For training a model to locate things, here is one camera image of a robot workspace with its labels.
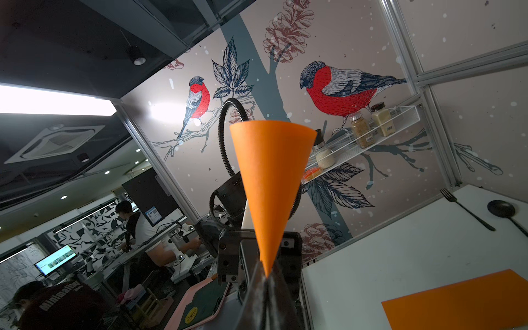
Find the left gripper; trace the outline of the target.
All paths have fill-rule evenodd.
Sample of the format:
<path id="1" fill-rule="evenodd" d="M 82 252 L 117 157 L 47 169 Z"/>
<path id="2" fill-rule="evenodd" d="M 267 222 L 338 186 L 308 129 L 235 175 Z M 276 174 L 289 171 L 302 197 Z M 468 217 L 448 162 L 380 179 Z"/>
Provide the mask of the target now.
<path id="1" fill-rule="evenodd" d="M 293 301 L 300 294 L 303 240 L 298 232 L 285 232 L 276 262 Z M 238 286 L 238 299 L 244 301 L 254 268 L 260 261 L 255 232 L 248 229 L 225 229 L 219 237 L 218 277 L 221 283 Z"/>

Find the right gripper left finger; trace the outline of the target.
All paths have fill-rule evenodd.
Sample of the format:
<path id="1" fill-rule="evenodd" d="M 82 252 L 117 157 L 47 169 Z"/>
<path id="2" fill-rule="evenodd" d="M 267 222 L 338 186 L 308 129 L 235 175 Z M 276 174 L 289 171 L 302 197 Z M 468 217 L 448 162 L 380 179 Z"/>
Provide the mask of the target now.
<path id="1" fill-rule="evenodd" d="M 236 330 L 262 330 L 266 328 L 268 309 L 268 278 L 259 261 L 250 281 Z"/>

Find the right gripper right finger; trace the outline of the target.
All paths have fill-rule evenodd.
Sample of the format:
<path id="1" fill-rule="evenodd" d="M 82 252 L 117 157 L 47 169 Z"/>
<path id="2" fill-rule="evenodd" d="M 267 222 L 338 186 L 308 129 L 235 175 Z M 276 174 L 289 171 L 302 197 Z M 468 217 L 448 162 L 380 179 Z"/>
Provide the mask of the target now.
<path id="1" fill-rule="evenodd" d="M 267 285 L 267 329 L 301 330 L 294 301 L 277 262 L 268 276 Z"/>

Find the orange paper sheet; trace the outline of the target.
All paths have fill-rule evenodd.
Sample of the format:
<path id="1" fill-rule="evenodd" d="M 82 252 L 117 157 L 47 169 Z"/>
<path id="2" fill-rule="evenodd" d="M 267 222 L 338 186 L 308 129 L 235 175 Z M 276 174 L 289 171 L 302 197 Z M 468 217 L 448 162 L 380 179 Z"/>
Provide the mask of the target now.
<path id="1" fill-rule="evenodd" d="M 527 280 L 506 269 L 382 306 L 392 329 L 513 329 L 527 325 Z"/>
<path id="2" fill-rule="evenodd" d="M 230 126 L 265 276 L 272 272 L 316 131 L 291 122 Z"/>

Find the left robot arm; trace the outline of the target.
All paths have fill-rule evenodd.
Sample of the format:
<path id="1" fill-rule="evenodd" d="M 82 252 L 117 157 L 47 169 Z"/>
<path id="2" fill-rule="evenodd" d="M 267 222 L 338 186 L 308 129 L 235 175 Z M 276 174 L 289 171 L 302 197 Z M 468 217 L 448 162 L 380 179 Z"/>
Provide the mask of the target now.
<path id="1" fill-rule="evenodd" d="M 219 282 L 238 284 L 242 298 L 260 260 L 254 230 L 241 227 L 246 202 L 241 174 L 237 173 L 213 191 L 209 213 L 195 225 L 202 243 L 217 261 Z M 279 269 L 292 300 L 297 301 L 301 291 L 303 240 L 298 232 L 285 232 L 280 243 Z"/>

